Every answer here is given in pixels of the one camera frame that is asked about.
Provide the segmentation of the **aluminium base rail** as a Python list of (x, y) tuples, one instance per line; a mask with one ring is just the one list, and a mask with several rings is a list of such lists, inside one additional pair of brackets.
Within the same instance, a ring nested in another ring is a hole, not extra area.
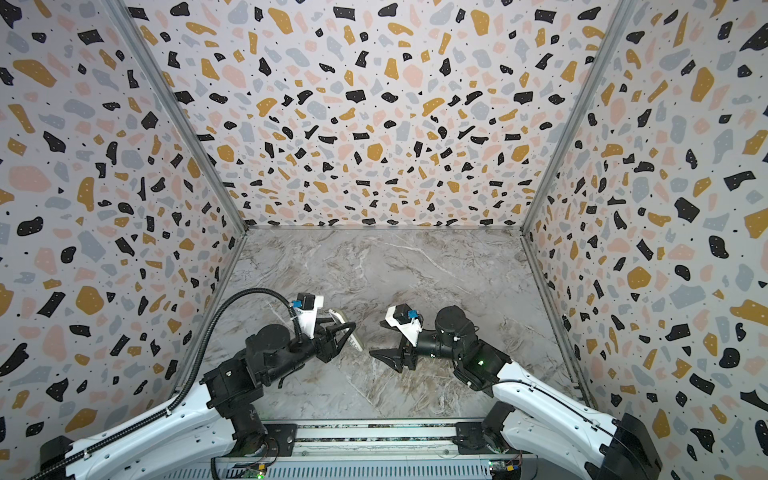
[[(528, 452), (509, 454), (460, 454), (452, 442), (461, 419), (443, 420), (323, 420), (297, 421), (297, 440), (290, 457), (324, 458), (328, 461), (355, 458), (437, 459), (478, 457), (490, 462), (510, 460)], [(188, 464), (224, 456), (235, 460), (268, 462), (273, 459), (229, 457), (238, 440), (263, 433), (265, 424), (247, 422), (237, 427), (229, 419), (209, 411), (195, 419), (190, 413), (176, 413), (129, 433), (102, 450), (92, 449), (92, 458), (111, 462), (122, 471), (136, 466), (140, 474), (160, 475)]]

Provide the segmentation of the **corner aluminium post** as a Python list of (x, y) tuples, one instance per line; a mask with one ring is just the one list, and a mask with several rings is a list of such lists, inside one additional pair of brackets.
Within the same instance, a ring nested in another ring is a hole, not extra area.
[(595, 60), (586, 76), (583, 87), (576, 98), (573, 109), (569, 113), (565, 126), (560, 136), (556, 148), (553, 152), (544, 173), (540, 176), (540, 184), (534, 195), (528, 213), (520, 228), (521, 234), (526, 236), (533, 230), (536, 216), (545, 203), (548, 189), (554, 184), (555, 176), (562, 166), (566, 153), (575, 139), (582, 119), (590, 108), (593, 97), (604, 78), (605, 70), (611, 60), (613, 52), (620, 40), (620, 36), (626, 28), (637, 2), (632, 0), (621, 0), (618, 2), (614, 14), (608, 23), (605, 37), (596, 52)]
[(192, 156), (205, 174), (206, 179), (221, 203), (223, 211), (228, 215), (240, 236), (246, 235), (248, 227), (240, 217), (234, 201), (219, 177), (214, 165), (211, 163), (202, 142), (195, 134), (187, 117), (182, 111), (172, 88), (165, 81), (162, 71), (154, 56), (143, 39), (139, 28), (135, 25), (124, 1), (105, 1), (105, 10), (119, 33), (124, 38), (126, 45), (143, 70), (146, 80), (154, 90), (157, 99), (167, 112), (172, 124), (176, 127), (184, 144), (191, 149)]

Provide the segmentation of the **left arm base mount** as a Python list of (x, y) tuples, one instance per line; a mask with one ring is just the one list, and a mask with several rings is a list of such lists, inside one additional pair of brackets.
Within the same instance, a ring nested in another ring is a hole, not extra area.
[(297, 440), (296, 423), (267, 423), (263, 433), (250, 434), (238, 440), (229, 457), (258, 460), (290, 457)]

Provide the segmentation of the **right corner aluminium post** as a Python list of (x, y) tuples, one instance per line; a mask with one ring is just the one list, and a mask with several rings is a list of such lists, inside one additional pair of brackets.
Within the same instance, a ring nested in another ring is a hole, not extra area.
[(582, 119), (590, 108), (593, 97), (604, 78), (605, 70), (611, 60), (613, 52), (620, 40), (620, 36), (626, 28), (637, 2), (632, 0), (621, 0), (618, 2), (614, 14), (608, 23), (605, 37), (596, 52), (595, 60), (586, 76), (583, 87), (576, 98), (573, 109), (569, 113), (565, 126), (560, 136), (556, 148), (553, 152), (544, 173), (540, 176), (540, 184), (534, 195), (528, 213), (520, 228), (521, 234), (526, 236), (533, 230), (536, 216), (545, 203), (548, 189), (554, 184), (555, 176), (562, 166), (566, 153), (575, 139)]

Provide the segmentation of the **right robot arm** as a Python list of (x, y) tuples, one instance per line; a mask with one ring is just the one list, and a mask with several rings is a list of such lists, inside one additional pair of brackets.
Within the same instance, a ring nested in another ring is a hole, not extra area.
[(382, 326), (401, 336), (398, 347), (371, 351), (396, 372), (421, 357), (447, 359), (454, 376), (495, 399), (482, 423), (487, 448), (524, 451), (580, 479), (656, 479), (663, 468), (647, 427), (631, 414), (615, 418), (588, 407), (528, 372), (480, 339), (458, 306), (442, 308), (434, 326), (406, 304), (388, 308)]

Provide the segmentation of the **white remote control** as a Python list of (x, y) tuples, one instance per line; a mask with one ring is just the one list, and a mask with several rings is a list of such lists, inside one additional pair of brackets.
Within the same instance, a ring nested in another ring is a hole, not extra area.
[(346, 343), (358, 352), (363, 352), (363, 343), (356, 333), (356, 324), (350, 321), (341, 310), (329, 309), (328, 314), (336, 326), (344, 326), (343, 334), (346, 336)]

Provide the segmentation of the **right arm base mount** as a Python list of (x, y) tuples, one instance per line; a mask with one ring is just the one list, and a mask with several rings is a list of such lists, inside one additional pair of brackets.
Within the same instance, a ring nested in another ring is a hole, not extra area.
[(507, 417), (516, 409), (506, 403), (496, 402), (479, 422), (458, 422), (452, 442), (460, 454), (509, 454), (515, 449), (502, 435)]

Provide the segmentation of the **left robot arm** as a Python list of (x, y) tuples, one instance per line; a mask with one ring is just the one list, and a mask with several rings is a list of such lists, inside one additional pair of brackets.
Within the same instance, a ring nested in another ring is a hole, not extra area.
[[(268, 324), (248, 336), (245, 346), (212, 370), (200, 371), (215, 325), (237, 300), (269, 295), (283, 304), (291, 323)], [(255, 408), (266, 388), (317, 359), (336, 358), (353, 336), (353, 322), (320, 317), (321, 296), (298, 294), (293, 301), (261, 287), (228, 298), (214, 314), (189, 376), (170, 400), (133, 420), (79, 441), (59, 436), (40, 449), (38, 479), (147, 478), (196, 459), (216, 459), (235, 447), (252, 444), (274, 457), (280, 443)]]

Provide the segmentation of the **left corner aluminium post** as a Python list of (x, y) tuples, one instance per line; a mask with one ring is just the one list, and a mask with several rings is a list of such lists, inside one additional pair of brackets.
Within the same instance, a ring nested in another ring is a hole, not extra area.
[(162, 71), (154, 56), (143, 39), (139, 28), (135, 25), (124, 1), (105, 1), (105, 10), (119, 33), (124, 38), (126, 45), (143, 70), (146, 80), (154, 90), (157, 99), (167, 112), (172, 124), (176, 127), (184, 144), (191, 149), (192, 156), (205, 174), (206, 179), (221, 203), (223, 211), (228, 215), (240, 236), (246, 235), (248, 227), (240, 217), (234, 201), (219, 177), (214, 165), (211, 163), (202, 142), (195, 134), (187, 117), (182, 111), (172, 88), (165, 81)]

